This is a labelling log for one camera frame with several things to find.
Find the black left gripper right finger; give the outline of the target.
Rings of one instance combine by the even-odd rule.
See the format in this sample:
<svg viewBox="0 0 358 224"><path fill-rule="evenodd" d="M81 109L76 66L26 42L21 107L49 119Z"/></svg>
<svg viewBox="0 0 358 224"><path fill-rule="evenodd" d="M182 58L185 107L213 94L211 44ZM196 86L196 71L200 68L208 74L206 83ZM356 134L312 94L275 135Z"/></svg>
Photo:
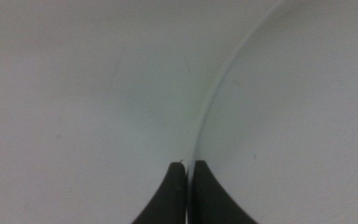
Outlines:
<svg viewBox="0 0 358 224"><path fill-rule="evenodd" d="M257 224L225 191L206 161L195 162L192 183L192 222Z"/></svg>

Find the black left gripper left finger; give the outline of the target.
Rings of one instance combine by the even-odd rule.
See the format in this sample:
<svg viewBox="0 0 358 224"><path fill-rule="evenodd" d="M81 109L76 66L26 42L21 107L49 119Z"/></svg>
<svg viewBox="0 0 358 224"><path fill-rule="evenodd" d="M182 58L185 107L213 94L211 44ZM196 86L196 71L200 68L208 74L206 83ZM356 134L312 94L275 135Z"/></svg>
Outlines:
<svg viewBox="0 0 358 224"><path fill-rule="evenodd" d="M187 177L181 162L172 162L160 187L133 224L185 224Z"/></svg>

